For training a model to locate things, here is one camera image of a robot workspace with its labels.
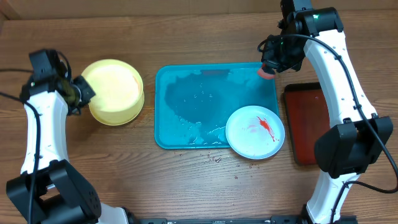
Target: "yellow plate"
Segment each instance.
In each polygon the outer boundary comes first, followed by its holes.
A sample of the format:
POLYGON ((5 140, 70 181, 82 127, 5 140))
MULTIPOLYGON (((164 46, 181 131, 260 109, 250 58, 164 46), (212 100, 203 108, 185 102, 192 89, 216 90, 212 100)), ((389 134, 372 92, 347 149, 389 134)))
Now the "yellow plate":
POLYGON ((114 59, 100 60, 89 65, 81 75, 96 93, 89 107, 99 122, 112 126, 125 124, 141 111, 142 78, 129 64, 114 59))

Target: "blue tray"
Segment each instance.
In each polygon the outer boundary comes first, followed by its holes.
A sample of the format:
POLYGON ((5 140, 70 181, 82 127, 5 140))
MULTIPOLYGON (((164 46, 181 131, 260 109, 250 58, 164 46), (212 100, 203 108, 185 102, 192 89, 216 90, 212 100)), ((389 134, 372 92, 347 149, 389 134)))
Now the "blue tray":
POLYGON ((155 84, 155 140, 164 149, 226 148, 225 125, 243 106, 279 116, 274 80, 257 75, 260 62, 169 65, 155 84))

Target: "red mark on plate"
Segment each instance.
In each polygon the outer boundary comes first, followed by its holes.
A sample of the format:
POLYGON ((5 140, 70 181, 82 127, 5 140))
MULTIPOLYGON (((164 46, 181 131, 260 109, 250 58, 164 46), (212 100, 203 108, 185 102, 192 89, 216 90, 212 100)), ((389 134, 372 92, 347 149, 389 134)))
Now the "red mark on plate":
POLYGON ((262 120, 260 117, 257 117, 257 118, 260 121, 260 125, 268 131, 269 135, 271 135, 272 140, 275 141, 275 134, 274 134, 272 128, 269 126, 267 120, 265 118, 264 118, 264 120, 262 120))

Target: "black cable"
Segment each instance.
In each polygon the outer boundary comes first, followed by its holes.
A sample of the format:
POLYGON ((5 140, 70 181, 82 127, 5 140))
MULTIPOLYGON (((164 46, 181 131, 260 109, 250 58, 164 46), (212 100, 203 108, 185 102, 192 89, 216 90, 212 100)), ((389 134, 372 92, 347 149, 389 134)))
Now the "black cable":
POLYGON ((63 59, 65 59, 65 61, 67 63, 67 68, 68 68, 67 80, 71 81, 72 80, 72 68, 69 65, 69 61, 68 61, 67 57, 61 51, 58 51, 58 50, 56 50, 56 51, 59 55, 61 55, 63 57, 63 59))
POLYGON ((35 183, 36 183, 36 173, 37 169, 39 168, 39 159, 40 159, 40 115, 37 112, 36 108, 34 108, 30 103, 28 102, 23 102, 21 99, 15 96, 8 95, 6 93, 0 92, 0 96, 4 96, 6 98, 21 102, 28 106, 32 111, 33 114, 35 114, 36 118, 36 151, 35 151, 35 162, 33 166, 33 172, 31 175, 31 180, 30 180, 30 192, 29 192, 29 210, 28 210, 28 223, 33 224, 33 200, 35 197, 35 183))
POLYGON ((2 68, 2 69, 0 69, 0 72, 29 72, 29 73, 33 73, 33 70, 19 69, 19 68, 2 68))
POLYGON ((351 93, 352 93, 352 95, 353 95, 354 102, 355 102, 355 107, 356 107, 356 109, 358 110, 359 115, 361 116, 362 120, 365 122, 365 124, 366 124, 366 126, 369 128, 369 130, 372 132, 372 135, 375 137, 375 139, 377 140, 377 142, 378 142, 378 143, 380 144, 380 146, 382 147, 382 150, 383 150, 383 152, 385 153, 385 155, 387 156, 388 161, 390 162, 390 164, 391 164, 391 166, 392 166, 392 168, 393 168, 393 170, 394 170, 394 172, 395 172, 395 174, 396 174, 396 177, 397 177, 397 185, 396 185, 396 187, 395 187, 394 189, 392 189, 392 190, 380 189, 380 188, 378 188, 378 187, 374 187, 374 186, 372 186, 372 185, 366 184, 366 183, 364 183, 364 182, 356 181, 356 180, 355 180, 355 181, 347 181, 347 182, 345 182, 345 183, 343 184, 343 186, 342 186, 342 188, 341 188, 341 190, 340 190, 338 196, 337 196, 336 202, 335 202, 335 204, 334 204, 334 206, 333 206, 333 209, 332 209, 332 211, 331 211, 330 223, 333 223, 333 222, 334 222, 333 219, 334 219, 334 217, 335 217, 336 209, 337 209, 337 206, 338 206, 338 204, 339 204, 339 201, 340 201, 341 197, 343 196, 344 189, 345 189, 345 188, 348 188, 348 186, 349 186, 350 184, 358 184, 358 185, 361 185, 361 186, 363 186, 363 187, 367 187, 367 188, 369 188, 369 189, 371 189, 371 190, 375 190, 375 191, 377 191, 377 192, 385 193, 385 194, 393 194, 393 193, 398 192, 398 168, 397 168, 397 164, 394 162, 394 160, 393 160, 393 158, 392 158, 390 152, 387 150, 386 146, 385 146, 384 143, 381 141, 379 135, 378 135, 377 132, 374 130, 374 128, 372 127, 371 123, 368 121, 368 119, 366 118, 365 114, 363 113, 363 111, 362 111, 362 106, 361 106, 361 104, 359 104, 358 97, 356 96, 356 92, 355 92, 355 88, 354 88, 353 81, 352 81, 352 79, 351 79, 351 75, 349 74, 348 68, 347 68, 346 64, 344 63, 343 59, 341 58, 341 56, 340 56, 335 50, 333 50, 333 48, 331 48, 329 45, 327 45, 327 44, 324 43, 323 41, 318 40, 318 39, 316 39, 316 38, 314 38, 314 37, 310 37, 310 36, 306 36, 306 35, 302 35, 302 34, 285 34, 285 35, 277 35, 277 36, 274 36, 274 37, 270 37, 269 39, 266 39, 266 40, 262 41, 262 42, 258 45, 257 49, 258 49, 258 51, 260 51, 260 52, 264 52, 264 51, 266 51, 266 50, 265 50, 265 49, 261 49, 261 46, 262 46, 262 45, 266 44, 266 43, 267 43, 268 41, 270 41, 270 40, 279 40, 279 39, 283 39, 284 37, 298 37, 298 38, 302 38, 302 39, 307 39, 307 40, 315 41, 315 42, 317 42, 318 44, 322 45, 322 46, 323 46, 324 48, 326 48, 327 50, 329 50, 329 51, 335 56, 335 60, 338 60, 338 61, 339 61, 339 63, 340 63, 341 66, 343 67, 343 70, 344 70, 344 72, 345 72, 345 74, 346 74, 346 77, 347 77, 347 80, 348 80, 348 85, 349 85, 349 88, 351 89, 351 93))

